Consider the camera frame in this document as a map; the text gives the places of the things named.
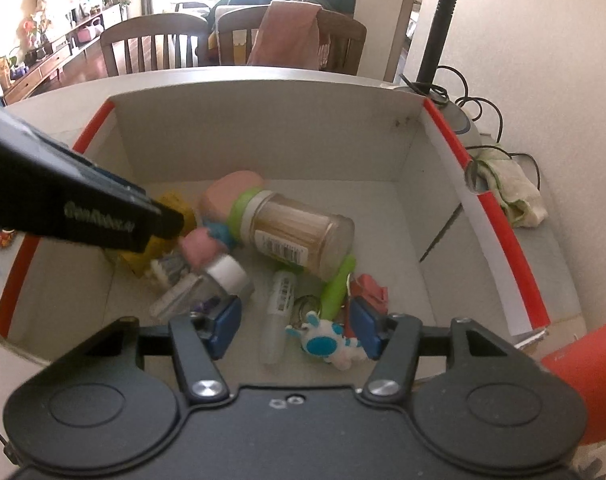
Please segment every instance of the transparent jar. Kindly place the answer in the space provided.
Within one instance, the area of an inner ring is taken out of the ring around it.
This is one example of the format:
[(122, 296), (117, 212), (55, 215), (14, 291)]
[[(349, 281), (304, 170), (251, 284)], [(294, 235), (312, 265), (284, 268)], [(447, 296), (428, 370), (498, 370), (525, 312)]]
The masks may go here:
[(354, 222), (324, 213), (269, 190), (250, 190), (235, 203), (242, 209), (240, 239), (272, 258), (331, 280), (352, 249)]

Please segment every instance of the blue toy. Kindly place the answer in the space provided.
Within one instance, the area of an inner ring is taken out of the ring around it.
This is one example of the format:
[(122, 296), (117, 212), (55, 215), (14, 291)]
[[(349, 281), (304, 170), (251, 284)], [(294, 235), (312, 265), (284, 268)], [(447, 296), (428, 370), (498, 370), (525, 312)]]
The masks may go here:
[(352, 361), (365, 361), (368, 356), (355, 337), (343, 336), (343, 328), (326, 319), (319, 319), (316, 312), (308, 312), (307, 323), (297, 330), (291, 325), (285, 329), (288, 334), (301, 340), (301, 348), (310, 355), (322, 357), (326, 363), (339, 370), (347, 370)]

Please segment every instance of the black pole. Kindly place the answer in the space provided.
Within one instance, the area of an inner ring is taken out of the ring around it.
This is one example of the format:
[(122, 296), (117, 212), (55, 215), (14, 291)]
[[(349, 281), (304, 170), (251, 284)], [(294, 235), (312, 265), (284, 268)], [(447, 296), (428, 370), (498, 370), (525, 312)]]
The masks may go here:
[(416, 81), (418, 83), (432, 84), (436, 67), (439, 66), (445, 38), (448, 37), (449, 23), (452, 21), (454, 6), (457, 0), (439, 0), (430, 27), (430, 35), (425, 44), (421, 68), (419, 68)]

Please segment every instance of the green jar lid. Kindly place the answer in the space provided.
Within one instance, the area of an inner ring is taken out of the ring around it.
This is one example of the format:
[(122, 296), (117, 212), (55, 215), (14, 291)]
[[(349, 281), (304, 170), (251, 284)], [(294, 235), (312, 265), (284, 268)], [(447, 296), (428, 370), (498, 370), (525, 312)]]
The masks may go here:
[(243, 191), (232, 205), (229, 215), (227, 216), (227, 227), (229, 227), (232, 236), (237, 242), (241, 241), (241, 220), (245, 208), (262, 189), (260, 187), (251, 187), (247, 191)]

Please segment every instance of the blue gripper pad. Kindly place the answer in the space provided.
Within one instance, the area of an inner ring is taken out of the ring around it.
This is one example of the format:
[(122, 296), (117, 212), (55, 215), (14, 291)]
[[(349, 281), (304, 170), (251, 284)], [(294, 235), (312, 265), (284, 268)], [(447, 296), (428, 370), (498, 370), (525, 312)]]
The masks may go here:
[(381, 319), (381, 314), (363, 298), (350, 300), (350, 327), (370, 359), (379, 359), (383, 353)]
[(241, 326), (241, 300), (234, 298), (214, 320), (212, 335), (205, 343), (212, 360), (221, 359)]

